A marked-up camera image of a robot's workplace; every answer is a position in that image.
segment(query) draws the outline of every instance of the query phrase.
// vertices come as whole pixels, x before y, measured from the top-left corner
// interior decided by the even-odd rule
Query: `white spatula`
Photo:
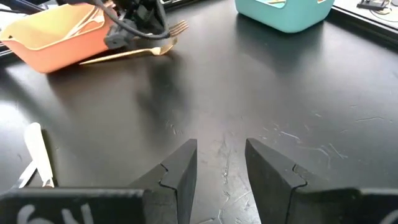
[[[43,187],[54,187],[50,160],[47,150],[45,149],[40,124],[30,124],[25,130],[24,139],[30,156],[36,164],[37,170],[43,181]]]

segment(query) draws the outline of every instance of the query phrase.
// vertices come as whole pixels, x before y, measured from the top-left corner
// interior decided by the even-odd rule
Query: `scratch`
[[[290,136],[290,137],[292,137],[292,138],[295,138],[296,141],[297,141],[297,143],[301,143],[301,140],[300,140],[299,137],[294,136],[293,134],[286,133],[286,132],[284,132],[284,131],[281,131],[281,133],[284,134],[284,135]]]
[[[221,151],[222,151],[223,149],[226,149],[225,134],[223,134],[223,140],[222,140],[222,143],[221,143],[220,148],[218,149],[218,154],[221,154]]]
[[[246,201],[246,203],[244,204],[244,210],[245,210],[245,211],[247,211],[247,210],[249,209],[249,207],[250,207],[249,201],[250,201],[250,199],[248,199],[248,200]]]
[[[275,124],[275,123],[273,123],[273,124],[276,126],[277,129],[280,129],[278,124]]]
[[[327,158],[328,158],[328,169],[330,169],[330,156],[329,156],[329,154],[328,154],[325,150],[323,150],[323,149],[321,149],[321,148],[311,148],[311,147],[301,147],[301,146],[299,146],[299,148],[301,148],[301,149],[309,149],[309,150],[314,150],[314,151],[320,151],[320,152],[322,152],[322,154],[324,154],[324,155],[327,156]]]
[[[220,224],[224,224],[224,221],[223,221],[223,209],[220,209],[218,211],[218,220],[220,221]]]
[[[226,204],[229,201],[229,199],[231,198],[231,196],[227,191],[223,190],[223,192],[224,192],[224,195],[226,196],[226,200],[224,202],[224,204]]]
[[[241,175],[241,174],[238,174],[238,177],[239,177],[239,179],[241,180],[244,189],[245,189],[245,190],[249,190],[248,187],[246,186],[246,183],[243,181],[242,175]]]
[[[340,156],[340,158],[342,158],[342,159],[348,158],[348,156],[340,154],[331,143],[329,143],[329,146],[338,154],[338,156]]]
[[[384,120],[384,118],[382,118],[382,117],[372,117],[372,118],[364,118],[364,119],[357,119],[355,122],[362,122],[362,121],[371,121],[371,120],[374,120],[374,119],[381,119],[381,120]]]
[[[229,164],[230,164],[230,162],[231,162],[231,150],[229,150],[228,158],[227,158],[227,161],[226,161],[226,167],[225,167],[225,170],[224,170],[224,173],[223,173],[223,177],[225,178],[224,179],[224,184],[228,184],[228,174],[229,174]]]
[[[244,196],[246,196],[246,195],[248,195],[248,194],[250,194],[251,193],[251,190],[250,191],[248,191],[248,192],[246,192],[246,193],[244,193],[244,194],[242,194],[240,197],[238,197],[234,202],[232,202],[232,204],[230,204],[229,206],[231,206],[231,205],[234,205],[236,202],[238,202],[239,200],[241,200]]]
[[[212,221],[214,221],[214,220],[215,220],[215,218],[209,218],[209,219],[207,219],[207,220],[205,220],[205,221],[198,222],[197,224],[204,224],[204,223],[212,222]]]

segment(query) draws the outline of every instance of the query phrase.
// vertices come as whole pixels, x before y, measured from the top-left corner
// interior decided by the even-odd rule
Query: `black table surface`
[[[329,22],[281,34],[239,16],[232,0],[198,2],[169,19],[190,28],[168,56],[50,75],[2,66],[2,192],[31,161],[23,132],[34,121],[62,187],[126,186],[197,138],[192,223],[260,223],[247,137],[331,184],[398,187],[396,53]]]

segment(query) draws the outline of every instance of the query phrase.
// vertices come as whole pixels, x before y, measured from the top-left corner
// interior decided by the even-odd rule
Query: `teal container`
[[[335,0],[286,0],[270,4],[267,0],[235,0],[239,13],[286,33],[295,33],[326,18]]]

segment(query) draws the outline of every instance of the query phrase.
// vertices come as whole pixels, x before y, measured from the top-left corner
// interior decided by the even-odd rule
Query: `black cable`
[[[9,9],[0,9],[0,12],[9,12],[9,13],[21,13],[23,12],[17,11],[17,10],[9,10]]]
[[[387,2],[387,4],[390,3],[389,0],[383,0],[383,3],[381,4],[381,6],[384,6],[384,7],[387,6],[387,4],[384,5],[385,2]],[[381,19],[381,20],[383,20],[383,21],[386,21],[386,22],[398,22],[398,21],[391,21],[391,20],[389,20],[389,19],[385,19],[385,18],[381,17],[381,16],[388,15],[388,14],[390,14],[390,13],[392,12],[392,9],[391,9],[390,7],[385,7],[384,9],[389,9],[390,12],[387,13],[387,14],[381,14],[381,13],[378,13],[377,11],[373,11],[373,10],[369,10],[369,11],[371,12],[371,14],[372,14],[374,17],[376,17],[376,18],[378,18],[378,19]]]
[[[129,33],[132,33],[138,37],[142,37],[145,39],[151,39],[151,40],[161,40],[161,39],[165,39],[165,38],[169,38],[170,37],[170,32],[169,32],[169,25],[166,22],[166,12],[164,11],[163,5],[159,0],[156,0],[157,3],[157,7],[159,9],[159,17],[160,17],[160,21],[163,23],[164,26],[164,31],[161,34],[153,34],[153,35],[149,35],[149,34],[145,34],[141,31],[138,31],[132,27],[130,27],[129,25],[127,25],[125,22],[120,21],[119,18],[117,16],[115,16],[105,5],[101,0],[93,0],[94,3],[100,8],[102,9],[105,14],[107,16],[109,16],[109,18],[116,23],[117,25],[119,25],[120,27],[122,27],[123,29],[125,29],[126,31],[128,31]]]

